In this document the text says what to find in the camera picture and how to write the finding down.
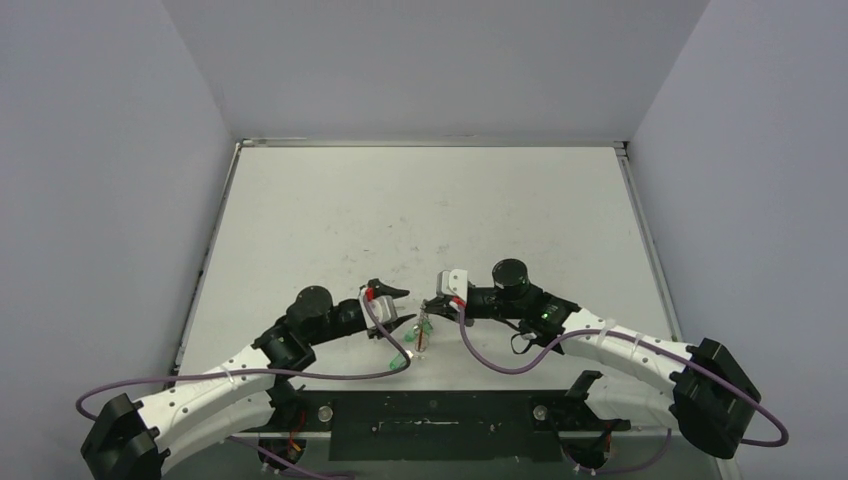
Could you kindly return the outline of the metal keyring with red handle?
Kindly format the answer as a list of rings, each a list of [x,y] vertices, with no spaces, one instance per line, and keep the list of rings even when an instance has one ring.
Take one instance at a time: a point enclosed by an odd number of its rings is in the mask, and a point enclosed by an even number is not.
[[[408,344],[413,356],[420,357],[426,352],[432,332],[433,326],[429,317],[421,314],[415,325],[404,334],[404,341]]]

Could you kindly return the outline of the key with green tag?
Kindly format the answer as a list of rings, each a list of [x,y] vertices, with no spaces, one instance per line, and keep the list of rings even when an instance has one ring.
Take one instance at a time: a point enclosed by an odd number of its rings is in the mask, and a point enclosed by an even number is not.
[[[389,363],[391,371],[404,370],[408,368],[411,361],[414,359],[414,354],[410,351],[404,351],[396,355]]]

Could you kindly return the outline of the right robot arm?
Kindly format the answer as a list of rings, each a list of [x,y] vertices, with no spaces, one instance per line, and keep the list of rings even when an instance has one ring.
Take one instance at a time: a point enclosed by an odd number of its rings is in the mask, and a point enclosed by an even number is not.
[[[565,402],[568,421],[588,429],[600,420],[662,426],[694,447],[731,459],[762,396],[730,351],[705,338],[699,344],[646,335],[533,284],[518,259],[495,264],[490,287],[473,285],[465,270],[438,274],[423,311],[459,324],[465,343],[477,320],[514,321],[544,353],[595,361],[640,381],[615,387],[597,379]]]

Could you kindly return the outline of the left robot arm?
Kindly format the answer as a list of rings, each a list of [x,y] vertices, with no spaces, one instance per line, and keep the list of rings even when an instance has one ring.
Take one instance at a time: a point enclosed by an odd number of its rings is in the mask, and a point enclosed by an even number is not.
[[[85,464],[96,479],[159,479],[234,433],[290,428],[299,405],[289,381],[313,376],[315,346],[365,332],[401,351],[391,333],[411,317],[395,302],[409,294],[371,279],[335,302],[326,288],[308,286],[252,343],[202,374],[162,377],[165,390],[138,399],[123,392],[135,379],[81,395],[77,411],[93,422],[80,449]]]

